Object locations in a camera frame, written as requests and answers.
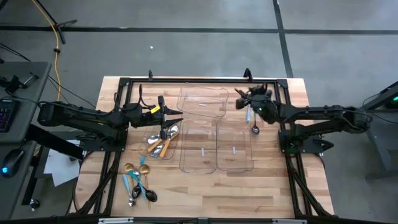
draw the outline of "gray floor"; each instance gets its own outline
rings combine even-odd
[[[76,26],[277,27],[271,0],[42,2],[59,21],[78,19]],[[398,29],[395,0],[279,0],[279,4],[286,29]],[[44,26],[46,21],[30,1],[18,0],[0,11],[0,24]],[[59,61],[62,85],[92,103],[103,76],[146,75],[148,69],[154,75],[239,77],[249,67],[256,77],[286,77],[277,34],[68,32],[65,37]],[[360,106],[367,96],[397,81],[396,35],[287,35],[286,39],[294,77],[305,79],[311,105]],[[53,62],[51,32],[0,31],[0,42],[32,60]],[[0,56],[22,60],[3,51]],[[56,99],[53,86],[46,86],[42,99]],[[379,169],[367,137],[338,133],[326,138],[336,145],[324,156],[335,213],[397,223],[398,178],[370,183],[364,179]],[[41,211],[18,208],[14,218],[63,215],[70,195],[62,192],[71,186],[60,190],[42,184],[35,192],[44,200]],[[63,199],[46,198],[41,192],[63,194]]]

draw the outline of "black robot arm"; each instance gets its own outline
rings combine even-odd
[[[182,112],[168,109],[163,96],[158,97],[158,106],[143,107],[130,103],[110,112],[91,110],[81,106],[57,102],[40,102],[40,113],[37,121],[43,126],[68,126],[87,133],[92,133],[96,146],[105,151],[113,146],[123,144],[129,125],[133,128],[155,126],[161,127],[160,136],[166,139],[166,129],[182,118],[166,120],[165,114],[175,115]]]
[[[363,133],[369,129],[372,117],[365,111],[353,106],[343,107],[340,105],[298,108],[271,100],[272,91],[267,86],[255,86],[244,93],[236,90],[241,98],[236,100],[236,109],[247,105],[253,109],[265,122],[273,124],[293,123],[297,120],[322,120],[323,122],[304,126],[296,124],[292,126],[288,137],[289,144],[302,146],[304,140],[310,136],[346,131],[348,133]]]

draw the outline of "clear plastic container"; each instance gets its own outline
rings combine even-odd
[[[180,136],[180,128],[181,128],[181,122],[178,122],[177,124],[178,127],[178,134],[173,137],[173,139],[170,141],[169,146],[167,147],[166,153],[164,157],[160,156],[161,149],[157,150],[157,147],[155,147],[151,152],[148,152],[148,148],[154,145],[153,142],[156,142],[159,139],[159,134],[160,134],[160,126],[149,126],[146,127],[145,130],[143,130],[144,134],[142,135],[142,143],[139,146],[138,153],[142,156],[146,156],[151,159],[165,159],[169,160],[173,158],[175,149],[177,147],[177,142],[178,138]],[[157,146],[165,146],[166,141],[161,141]]]
[[[217,123],[217,167],[226,171],[250,171],[251,123],[221,119]]]
[[[188,114],[220,118],[226,113],[228,90],[186,83],[181,86],[177,108]]]
[[[211,174],[216,165],[216,121],[184,120],[180,170],[192,174]]]

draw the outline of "butcher block tabletop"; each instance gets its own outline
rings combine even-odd
[[[113,109],[113,95],[117,92],[119,79],[120,77],[104,77],[96,107],[98,110]],[[288,78],[287,82],[292,104],[308,106],[304,80]],[[153,105],[157,104],[157,96],[163,95],[165,104],[170,109],[178,110],[177,101],[182,85],[184,83],[142,83],[142,99],[147,105]],[[205,91],[198,88],[199,95],[214,95],[216,91],[214,89],[227,90],[226,108],[219,106],[220,110],[225,110],[223,119],[238,120],[241,123],[245,121],[246,109],[235,109],[235,100],[239,98],[239,95],[234,89],[246,91],[254,84],[196,83],[195,85],[206,88]],[[135,83],[131,103],[136,103],[139,99],[138,88],[139,83]],[[220,94],[220,98],[225,97],[225,94]],[[187,116],[184,121],[188,121],[188,114],[184,116]],[[260,134],[251,136],[253,168],[250,171],[216,169],[210,174],[182,172],[180,169],[181,154],[184,150],[182,149],[182,134],[173,140],[175,150],[170,148],[168,152],[174,153],[171,159],[160,160],[147,157],[145,163],[150,167],[150,173],[147,175],[149,189],[154,190],[158,197],[156,203],[151,203],[150,209],[143,196],[137,200],[137,206],[128,205],[122,177],[124,165],[130,162],[139,167],[141,159],[139,150],[142,149],[142,137],[146,130],[146,128],[130,127],[126,148],[121,154],[111,215],[113,217],[293,218],[294,211],[286,162],[284,155],[280,152],[277,137],[280,126],[277,123],[269,125],[260,119],[257,119],[257,126]],[[89,199],[98,186],[103,157],[103,152],[94,152],[85,159],[81,167],[75,192],[78,208]],[[333,213],[322,161],[313,154],[303,154],[302,157],[308,188],[325,210]],[[102,209],[108,196],[108,187],[109,184],[104,190]],[[300,208],[304,212],[302,193],[298,186],[297,189]]]

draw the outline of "desk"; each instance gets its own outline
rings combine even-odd
[[[118,89],[120,77],[104,77],[99,93],[97,109],[113,109],[113,93]],[[307,106],[308,98],[303,79],[288,79],[290,98],[295,106]],[[245,90],[250,84],[204,83],[200,86],[225,88],[229,91],[226,119],[245,119],[246,110],[236,111],[235,99],[239,95],[234,88]],[[163,95],[165,104],[177,110],[177,99],[181,83],[144,83],[143,99],[147,104],[157,104],[157,96]],[[138,84],[134,84],[131,102],[138,100]],[[126,150],[122,153],[118,170],[118,181],[114,192],[112,216],[115,217],[220,217],[220,218],[292,218],[292,199],[284,155],[280,152],[277,138],[278,124],[257,122],[261,138],[252,142],[254,168],[249,172],[225,172],[213,174],[186,174],[179,169],[180,150],[168,161],[146,159],[151,168],[149,187],[155,190],[158,201],[148,209],[142,197],[138,205],[127,204],[127,193],[122,174],[123,165],[139,164],[137,149],[140,139],[134,133],[141,129],[129,129]],[[76,187],[76,203],[81,207],[98,185],[103,163],[103,152],[92,153],[81,167]],[[303,164],[308,188],[325,210],[333,213],[328,184],[322,162],[314,155],[304,154]],[[103,203],[108,196],[104,191]],[[304,211],[302,193],[298,190],[300,208]]]
[[[42,95],[45,82],[49,75],[51,64],[46,62],[6,62],[0,65],[0,75],[10,80],[12,75],[19,77],[21,82],[26,81],[32,72],[39,78],[31,80],[26,89],[18,89],[15,95],[21,98],[26,98],[34,102],[39,102]],[[8,96],[4,88],[0,88],[0,98]],[[36,111],[37,105],[30,101],[19,100],[19,109],[12,122],[8,133],[0,133],[0,163],[3,163],[4,157],[13,149],[20,148],[22,141],[25,139],[30,122]],[[14,211],[18,195],[21,192],[22,184],[24,183],[26,172],[30,166],[30,161],[35,149],[34,142],[24,144],[21,149],[24,150],[24,157],[21,161],[18,173],[12,178],[4,178],[0,175],[0,220],[8,219]]]

